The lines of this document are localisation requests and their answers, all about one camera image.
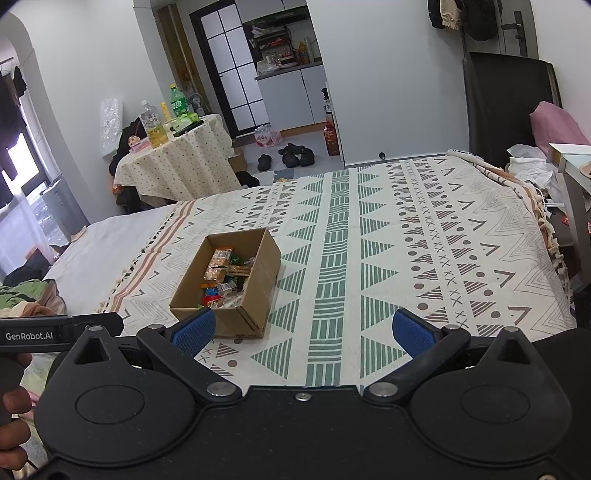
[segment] black shoe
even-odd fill
[[[259,157],[258,171],[267,171],[271,168],[272,158],[269,155],[263,154]]]
[[[293,153],[294,155],[301,155],[301,153],[305,150],[304,145],[294,145],[293,143],[288,143],[286,147],[279,150],[279,155],[285,155],[286,153]]]
[[[294,168],[300,166],[300,160],[293,153],[286,152],[283,155],[283,163],[287,168]]]
[[[305,148],[301,153],[300,167],[309,167],[310,165],[314,165],[314,152],[309,148]]]

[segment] bottle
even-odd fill
[[[170,116],[170,111],[168,111],[168,105],[166,105],[166,102],[162,102],[160,104],[160,108],[162,109],[162,114],[164,115],[164,123],[168,123],[172,120],[172,117]]]
[[[304,42],[300,42],[300,46],[298,47],[298,51],[300,52],[300,59],[301,59],[301,64],[302,65],[306,65],[308,63],[310,63],[310,56],[308,55],[308,47],[306,47],[306,44]]]
[[[139,115],[139,119],[142,121],[142,125],[150,139],[150,144],[153,148],[164,145],[168,141],[168,135],[160,121],[158,111],[155,107],[148,105],[147,100],[142,100],[142,106],[144,111]]]
[[[181,116],[188,113],[187,98],[184,93],[181,92],[174,83],[170,86],[170,90],[170,104],[173,106],[174,114],[176,116]]]

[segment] black chair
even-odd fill
[[[504,168],[507,148],[535,147],[530,114],[540,102],[562,107],[554,67],[526,57],[475,52],[466,54],[463,67],[470,151]]]

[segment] white wall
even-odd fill
[[[531,0],[540,59],[554,64],[562,103],[591,140],[591,7],[583,0]]]
[[[12,13],[28,31],[31,65],[38,62],[40,78],[26,69],[23,75],[38,84],[30,84],[35,111],[48,141],[53,137],[53,156],[72,193],[91,222],[119,215],[110,158],[100,153],[100,102],[121,97],[129,124],[143,99],[153,105],[164,100],[133,0],[21,0]]]
[[[417,0],[308,0],[347,164],[468,148],[462,45]]]

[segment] blue gripper pad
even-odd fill
[[[424,325],[425,323],[424,320],[405,309],[398,309],[394,313],[392,320],[394,339],[412,358],[419,356],[437,343],[435,332],[439,329],[434,327],[430,329]]]
[[[199,312],[169,328],[170,342],[195,358],[216,334],[216,317],[210,309]]]

